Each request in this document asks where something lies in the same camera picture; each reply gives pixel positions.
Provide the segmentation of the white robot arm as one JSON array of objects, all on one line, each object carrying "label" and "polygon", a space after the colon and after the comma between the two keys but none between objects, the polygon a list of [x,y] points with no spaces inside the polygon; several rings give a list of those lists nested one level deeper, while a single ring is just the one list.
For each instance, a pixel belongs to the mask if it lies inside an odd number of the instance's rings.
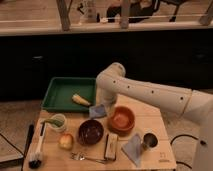
[{"label": "white robot arm", "polygon": [[213,171],[213,94],[128,79],[118,62],[96,77],[100,101],[113,104],[122,94],[154,107],[178,114],[200,126],[192,171]]}]

